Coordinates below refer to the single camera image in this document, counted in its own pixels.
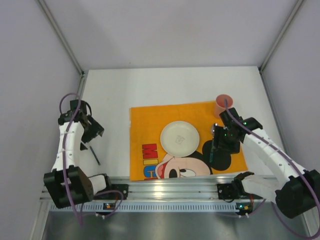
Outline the steel spoon teal handle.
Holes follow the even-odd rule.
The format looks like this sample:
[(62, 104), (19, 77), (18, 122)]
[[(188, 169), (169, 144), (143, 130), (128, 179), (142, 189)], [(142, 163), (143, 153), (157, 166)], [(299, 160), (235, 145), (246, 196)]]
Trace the steel spoon teal handle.
[(215, 146), (214, 146), (214, 139), (215, 139), (215, 129), (218, 126), (217, 123), (214, 123), (211, 126), (211, 135), (212, 135), (212, 140), (211, 140), (211, 148), (210, 148), (210, 156), (209, 156), (209, 162), (212, 163), (213, 162), (213, 156), (214, 156), (214, 152), (215, 152)]

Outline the pink plastic cup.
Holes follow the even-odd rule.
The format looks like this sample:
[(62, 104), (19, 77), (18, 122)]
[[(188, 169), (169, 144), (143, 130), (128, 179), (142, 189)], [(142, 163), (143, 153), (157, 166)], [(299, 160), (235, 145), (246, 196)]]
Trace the pink plastic cup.
[(226, 110), (225, 100), (227, 108), (233, 106), (233, 99), (227, 94), (220, 94), (215, 99), (213, 114), (215, 117), (219, 118), (220, 114)]

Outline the cream round plate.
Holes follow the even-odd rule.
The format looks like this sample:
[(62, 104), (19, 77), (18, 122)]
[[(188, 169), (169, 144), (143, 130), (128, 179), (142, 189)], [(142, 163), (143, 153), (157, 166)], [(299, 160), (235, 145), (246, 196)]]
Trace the cream round plate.
[(197, 150), (200, 135), (192, 124), (186, 121), (174, 121), (163, 128), (160, 143), (167, 154), (182, 158)]

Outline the orange cartoon placemat cloth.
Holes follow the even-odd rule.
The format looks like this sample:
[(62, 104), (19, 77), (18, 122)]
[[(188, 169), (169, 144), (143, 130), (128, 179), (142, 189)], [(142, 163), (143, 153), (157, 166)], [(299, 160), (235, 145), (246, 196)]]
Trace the orange cartoon placemat cloth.
[[(132, 181), (202, 177), (248, 170), (244, 153), (216, 152), (210, 160), (211, 127), (222, 121), (214, 115), (214, 101), (133, 107), (130, 110), (130, 165)], [(199, 134), (196, 150), (178, 157), (161, 145), (161, 133), (170, 123), (182, 121)]]

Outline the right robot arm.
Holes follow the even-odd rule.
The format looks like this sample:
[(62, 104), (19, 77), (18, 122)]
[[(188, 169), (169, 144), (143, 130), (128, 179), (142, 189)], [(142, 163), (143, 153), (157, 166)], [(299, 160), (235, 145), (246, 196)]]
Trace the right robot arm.
[(290, 219), (320, 207), (317, 170), (307, 170), (292, 160), (255, 118), (243, 119), (233, 107), (219, 116), (223, 126), (214, 127), (211, 152), (232, 155), (239, 153), (241, 145), (246, 146), (275, 177), (266, 179), (249, 171), (238, 174), (231, 183), (239, 197), (256, 195), (266, 199)]

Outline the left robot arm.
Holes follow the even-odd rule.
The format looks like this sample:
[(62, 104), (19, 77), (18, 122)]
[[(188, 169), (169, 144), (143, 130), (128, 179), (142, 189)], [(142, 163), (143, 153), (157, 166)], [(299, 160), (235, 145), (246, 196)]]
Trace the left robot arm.
[(70, 109), (58, 118), (59, 145), (55, 163), (43, 182), (58, 209), (91, 202), (101, 191), (112, 188), (105, 173), (87, 176), (80, 166), (84, 157), (94, 157), (89, 142), (102, 136), (104, 128), (92, 117), (84, 100), (71, 100)]

